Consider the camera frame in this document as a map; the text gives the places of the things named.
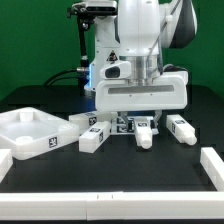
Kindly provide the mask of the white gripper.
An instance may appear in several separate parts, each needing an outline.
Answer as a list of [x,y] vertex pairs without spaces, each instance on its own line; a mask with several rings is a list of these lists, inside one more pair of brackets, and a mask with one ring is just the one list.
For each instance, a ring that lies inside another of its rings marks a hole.
[[155,110],[151,128],[157,129],[162,110],[183,109],[187,105],[187,71],[164,72],[149,84],[132,85],[131,75],[128,61],[107,64],[100,70],[101,81],[96,88],[96,109],[120,112],[123,131],[133,131],[133,122],[128,120],[127,111]]

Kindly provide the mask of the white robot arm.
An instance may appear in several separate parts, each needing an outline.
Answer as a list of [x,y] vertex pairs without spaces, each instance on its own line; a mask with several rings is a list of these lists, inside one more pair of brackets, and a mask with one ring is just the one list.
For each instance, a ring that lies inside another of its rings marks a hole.
[[187,105],[185,71],[166,72],[164,48],[183,48],[195,37],[192,0],[85,0],[84,12],[95,23],[95,58],[87,93],[102,112],[153,111]]

